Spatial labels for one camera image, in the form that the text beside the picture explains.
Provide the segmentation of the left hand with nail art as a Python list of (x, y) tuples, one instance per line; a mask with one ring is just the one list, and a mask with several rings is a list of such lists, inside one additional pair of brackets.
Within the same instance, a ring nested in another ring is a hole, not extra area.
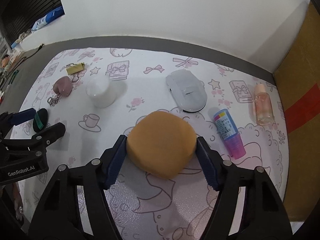
[(17, 220), (23, 220), (23, 201), (17, 183), (12, 184), (12, 196), (14, 199), (14, 209)]

